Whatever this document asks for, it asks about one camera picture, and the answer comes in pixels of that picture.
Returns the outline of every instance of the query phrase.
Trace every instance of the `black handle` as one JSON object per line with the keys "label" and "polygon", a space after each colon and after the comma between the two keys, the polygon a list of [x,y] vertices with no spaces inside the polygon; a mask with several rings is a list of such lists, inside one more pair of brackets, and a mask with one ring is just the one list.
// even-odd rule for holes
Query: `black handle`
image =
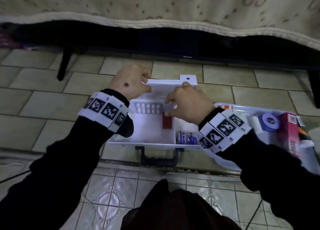
{"label": "black handle", "polygon": [[179,151],[184,151],[184,148],[175,148],[173,158],[148,158],[145,155],[144,146],[136,146],[136,150],[141,150],[141,164],[144,166],[158,167],[174,167],[178,163]]}

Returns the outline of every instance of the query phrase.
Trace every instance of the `cloth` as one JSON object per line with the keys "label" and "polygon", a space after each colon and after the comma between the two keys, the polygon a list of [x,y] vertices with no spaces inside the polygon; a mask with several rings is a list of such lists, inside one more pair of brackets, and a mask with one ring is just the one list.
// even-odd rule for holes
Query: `cloth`
{"label": "cloth", "polygon": [[[103,92],[129,105],[118,92]],[[211,112],[199,129],[221,110]],[[78,117],[70,134],[48,146],[46,154],[31,164],[31,173],[13,185],[0,202],[1,229],[59,229],[76,209],[81,192],[98,164],[99,149],[113,134],[97,122]],[[299,159],[261,142],[253,130],[219,156],[235,162],[242,169],[242,182],[252,191],[259,190],[262,199],[271,204],[273,213],[287,220],[295,230],[317,226],[320,175],[307,171]],[[157,187],[152,191],[159,192]],[[170,229],[166,223],[171,223],[175,229],[237,229],[231,219],[218,216],[195,194],[181,190],[171,194],[166,190],[160,192],[158,201],[152,200],[151,193],[135,214],[126,215],[122,228]]]}
{"label": "cloth", "polygon": [[79,20],[224,36],[270,35],[320,50],[320,0],[0,0],[0,22]]}

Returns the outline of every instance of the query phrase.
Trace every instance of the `hand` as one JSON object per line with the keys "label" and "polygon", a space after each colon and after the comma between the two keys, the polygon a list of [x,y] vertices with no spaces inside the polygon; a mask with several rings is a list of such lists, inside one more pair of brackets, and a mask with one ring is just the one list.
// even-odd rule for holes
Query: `hand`
{"label": "hand", "polygon": [[176,109],[166,111],[166,115],[174,116],[186,122],[199,125],[212,110],[215,109],[210,99],[198,86],[184,82],[168,94],[165,104],[177,105]]}
{"label": "hand", "polygon": [[148,78],[151,78],[151,73],[147,68],[136,64],[124,65],[112,78],[109,88],[121,93],[130,101],[152,91],[150,85],[142,83],[147,83]]}

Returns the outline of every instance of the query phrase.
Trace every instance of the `person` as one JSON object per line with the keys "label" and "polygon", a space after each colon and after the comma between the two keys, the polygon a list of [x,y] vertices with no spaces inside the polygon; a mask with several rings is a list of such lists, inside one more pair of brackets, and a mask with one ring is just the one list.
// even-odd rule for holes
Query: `person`
{"label": "person", "polygon": [[[126,66],[103,93],[121,100],[151,92],[151,74],[141,66]],[[198,125],[199,129],[222,108],[215,108],[198,86],[184,82],[166,97],[177,105],[167,113]],[[122,124],[122,131],[130,122]],[[79,116],[69,135],[47,147],[34,161],[31,173],[13,185],[0,202],[1,229],[59,229],[76,209],[82,189],[99,161],[99,149],[114,133]],[[320,216],[320,176],[308,172],[300,160],[285,150],[261,142],[253,130],[223,152],[222,158],[241,169],[241,180],[251,191],[260,191],[274,215],[294,229],[317,228]],[[168,191],[158,182],[142,205],[123,218],[121,229],[240,229],[219,215],[199,195],[185,190]]]}

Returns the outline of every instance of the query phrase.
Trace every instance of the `blue tape roll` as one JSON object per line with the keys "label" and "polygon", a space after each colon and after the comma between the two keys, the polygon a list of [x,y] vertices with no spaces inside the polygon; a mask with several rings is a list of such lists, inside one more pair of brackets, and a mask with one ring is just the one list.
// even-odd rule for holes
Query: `blue tape roll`
{"label": "blue tape roll", "polygon": [[259,121],[262,130],[265,131],[275,131],[280,127],[280,122],[278,118],[272,114],[262,114],[259,116]]}

